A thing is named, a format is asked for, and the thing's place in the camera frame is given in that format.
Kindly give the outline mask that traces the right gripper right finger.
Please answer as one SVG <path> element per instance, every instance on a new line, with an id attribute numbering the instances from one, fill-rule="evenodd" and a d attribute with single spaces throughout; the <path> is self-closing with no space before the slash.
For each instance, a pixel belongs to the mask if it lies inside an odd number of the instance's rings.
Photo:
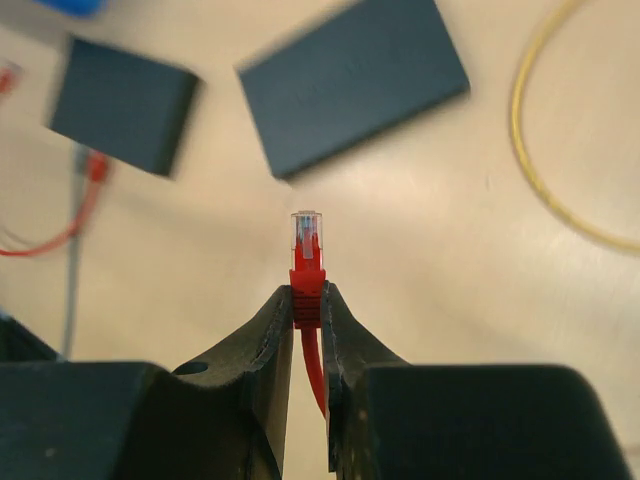
<path id="1" fill-rule="evenodd" d="M 628 479 L 598 395 L 553 364 L 414 365 L 321 297 L 328 465 L 340 479 Z"/>

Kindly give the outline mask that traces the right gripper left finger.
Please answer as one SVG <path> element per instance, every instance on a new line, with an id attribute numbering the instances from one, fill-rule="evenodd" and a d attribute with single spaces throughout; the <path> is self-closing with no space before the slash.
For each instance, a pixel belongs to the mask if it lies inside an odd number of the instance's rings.
<path id="1" fill-rule="evenodd" d="M 72 362 L 1 319 L 5 479 L 278 479 L 292 364 L 292 298 L 174 370 Z"/>

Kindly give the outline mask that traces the black network switch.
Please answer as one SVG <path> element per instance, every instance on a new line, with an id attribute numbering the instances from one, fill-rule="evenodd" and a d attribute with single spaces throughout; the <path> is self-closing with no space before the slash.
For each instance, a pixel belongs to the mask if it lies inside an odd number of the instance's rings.
<path id="1" fill-rule="evenodd" d="M 358 2 L 239 77 L 278 179 L 470 88 L 433 1 Z"/>
<path id="2" fill-rule="evenodd" d="M 179 66 L 75 37 L 49 128 L 169 177 L 200 85 L 196 74 Z"/>

